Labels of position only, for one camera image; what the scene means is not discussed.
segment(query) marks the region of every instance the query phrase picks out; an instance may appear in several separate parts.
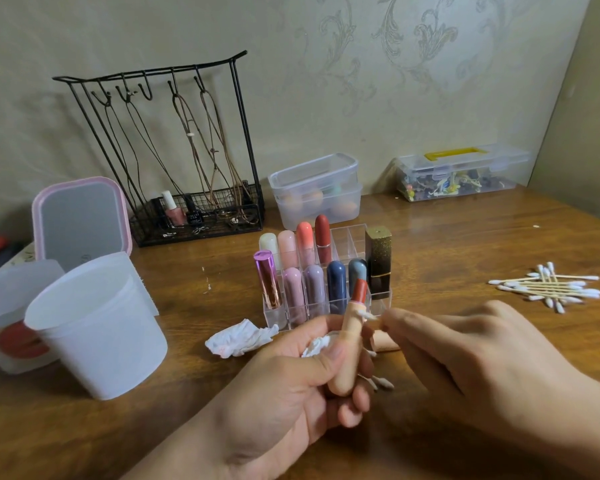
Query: wooden tabletop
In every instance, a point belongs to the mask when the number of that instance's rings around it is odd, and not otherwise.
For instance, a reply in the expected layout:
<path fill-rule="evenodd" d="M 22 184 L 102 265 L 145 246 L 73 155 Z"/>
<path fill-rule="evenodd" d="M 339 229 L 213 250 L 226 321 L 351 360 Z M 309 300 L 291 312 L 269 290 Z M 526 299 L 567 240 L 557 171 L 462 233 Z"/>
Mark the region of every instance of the wooden tabletop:
<path fill-rule="evenodd" d="M 547 261 L 564 274 L 600 275 L 599 219 L 518 188 L 412 204 L 366 196 L 356 223 L 393 233 L 394 306 L 447 314 L 501 299 L 600 380 L 600 300 L 557 315 L 486 284 Z M 281 229 L 277 212 L 268 211 L 266 231 Z M 0 372 L 0 479 L 116 479 L 199 411 L 249 359 L 222 360 L 205 340 L 245 317 L 265 324 L 252 259 L 259 235 L 134 250 L 169 351 L 133 391 L 90 399 L 59 363 L 20 376 Z M 570 478 L 551 462 L 435 416 L 400 353 L 378 357 L 376 370 L 395 390 L 378 392 L 362 425 L 328 432 L 283 478 Z"/>

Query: patterned wallpaper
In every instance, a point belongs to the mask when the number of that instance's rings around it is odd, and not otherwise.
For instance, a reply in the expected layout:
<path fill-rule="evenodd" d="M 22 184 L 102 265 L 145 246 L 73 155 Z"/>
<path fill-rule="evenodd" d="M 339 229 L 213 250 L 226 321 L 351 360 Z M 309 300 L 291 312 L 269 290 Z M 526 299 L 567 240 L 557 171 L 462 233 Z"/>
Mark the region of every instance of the patterned wallpaper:
<path fill-rule="evenodd" d="M 28 236 L 29 206 L 45 186 L 110 176 L 55 75 L 247 49 L 238 69 L 261 180 L 333 152 L 358 158 L 366 192 L 385 188 L 392 158 L 413 152 L 501 141 L 535 156 L 588 1 L 0 0 L 0 230 Z M 212 71 L 205 83 L 246 176 L 231 78 Z M 192 99 L 194 87 L 180 81 Z M 154 91 L 138 108 L 172 175 L 196 191 L 166 80 Z M 114 106 L 124 115 L 120 99 Z M 137 156 L 145 195 L 169 188 L 149 151 Z M 526 184 L 532 165 L 512 177 Z"/>

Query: yellow handle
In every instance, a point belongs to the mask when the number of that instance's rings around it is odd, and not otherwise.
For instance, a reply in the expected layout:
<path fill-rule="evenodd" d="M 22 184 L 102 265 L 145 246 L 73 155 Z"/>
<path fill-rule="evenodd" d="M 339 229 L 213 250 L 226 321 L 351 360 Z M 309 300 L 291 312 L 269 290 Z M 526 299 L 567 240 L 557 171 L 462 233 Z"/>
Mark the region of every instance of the yellow handle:
<path fill-rule="evenodd" d="M 488 151 L 472 146 L 470 148 L 457 148 L 455 150 L 446 150 L 444 152 L 425 153 L 424 158 L 434 162 L 439 158 L 455 157 L 456 155 L 465 155 L 467 153 L 488 153 Z"/>

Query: acrylic lipstick organizer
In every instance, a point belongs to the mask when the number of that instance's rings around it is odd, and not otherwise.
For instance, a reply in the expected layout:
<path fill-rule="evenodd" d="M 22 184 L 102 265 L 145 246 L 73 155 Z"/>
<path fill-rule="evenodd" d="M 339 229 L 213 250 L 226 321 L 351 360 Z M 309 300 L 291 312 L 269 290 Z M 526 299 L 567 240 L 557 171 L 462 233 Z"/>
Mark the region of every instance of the acrylic lipstick organizer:
<path fill-rule="evenodd" d="M 354 258 L 365 258 L 365 233 L 367 230 L 366 224 L 360 224 L 356 226 L 338 227 L 331 229 L 331 260 L 340 261 L 345 266 L 349 264 Z M 293 329 L 305 321 L 319 317 L 321 315 L 327 315 L 330 313 L 339 314 L 339 309 L 342 303 L 341 299 L 329 301 L 329 291 L 327 287 L 327 264 L 320 263 L 318 256 L 318 250 L 315 246 L 315 231 L 313 236 L 313 253 L 315 255 L 315 263 L 320 264 L 324 274 L 324 296 L 325 301 L 321 303 L 309 303 L 309 297 L 307 293 L 307 286 L 304 280 L 304 266 L 303 259 L 301 256 L 305 250 L 296 250 L 291 253 L 281 253 L 274 255 L 276 261 L 276 277 L 278 279 L 278 286 L 280 289 L 280 296 L 282 306 L 272 310 L 267 307 L 264 299 L 262 300 L 262 307 L 264 310 L 264 316 L 267 321 L 267 326 L 272 327 L 277 324 L 281 331 Z M 297 260 L 297 268 L 303 275 L 303 293 L 305 305 L 302 306 L 289 306 L 287 302 L 287 296 L 285 294 L 285 287 L 282 281 L 282 266 L 278 266 L 278 263 L 286 261 L 285 254 L 295 254 Z M 347 269 L 347 303 L 350 300 L 349 296 L 349 272 Z M 391 307 L 392 290 L 389 289 L 389 296 L 386 293 L 377 293 L 375 295 L 367 291 L 367 298 L 365 304 L 367 310 L 374 315 L 381 315 L 385 310 Z"/>

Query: plastic storage box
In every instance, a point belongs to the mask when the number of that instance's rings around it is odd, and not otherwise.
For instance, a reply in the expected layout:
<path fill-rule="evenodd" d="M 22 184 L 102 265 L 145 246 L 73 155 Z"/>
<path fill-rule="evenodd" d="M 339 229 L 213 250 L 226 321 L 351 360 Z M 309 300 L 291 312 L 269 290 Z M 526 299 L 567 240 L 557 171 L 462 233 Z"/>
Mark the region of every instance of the plastic storage box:
<path fill-rule="evenodd" d="M 367 230 L 366 224 L 360 224 L 349 227 L 339 227 L 331 229 L 331 259 L 333 261 L 341 261 L 345 266 L 348 265 L 349 261 L 353 258 L 364 258 L 365 257 L 365 233 Z M 320 263 L 318 256 L 318 250 L 315 245 L 313 246 L 313 253 L 315 254 L 315 262 Z M 298 263 L 302 261 L 299 251 L 294 251 Z M 284 261 L 282 256 L 277 256 L 278 260 Z M 285 287 L 282 282 L 282 270 L 278 269 L 278 285 L 280 288 L 280 294 L 282 298 L 282 306 L 276 310 L 269 309 L 262 300 L 262 307 L 264 316 L 267 321 L 267 326 L 272 327 L 277 324 L 280 330 L 289 330 L 294 328 L 306 320 L 311 318 L 319 317 L 331 312 L 337 313 L 335 309 L 339 305 L 339 300 L 328 301 L 329 293 L 327 290 L 327 265 L 320 265 L 324 272 L 324 295 L 325 301 L 322 303 L 309 303 L 308 294 L 306 290 L 306 283 L 303 279 L 303 293 L 304 293 L 304 306 L 289 306 L 287 297 L 285 295 Z M 347 272 L 347 302 L 350 300 L 349 296 L 349 274 Z M 365 303 L 367 309 L 374 315 L 381 315 L 385 310 L 391 308 L 392 290 L 389 290 L 389 296 L 386 293 L 378 293 L 371 295 L 367 291 L 367 298 Z"/>
<path fill-rule="evenodd" d="M 530 154 L 504 144 L 410 155 L 395 160 L 398 190 L 408 201 L 512 189 L 505 177 Z"/>
<path fill-rule="evenodd" d="M 282 224 L 289 230 L 296 230 L 303 221 L 313 226 L 320 214 L 334 224 L 355 219 L 360 213 L 358 161 L 343 153 L 272 173 L 269 183 Z"/>

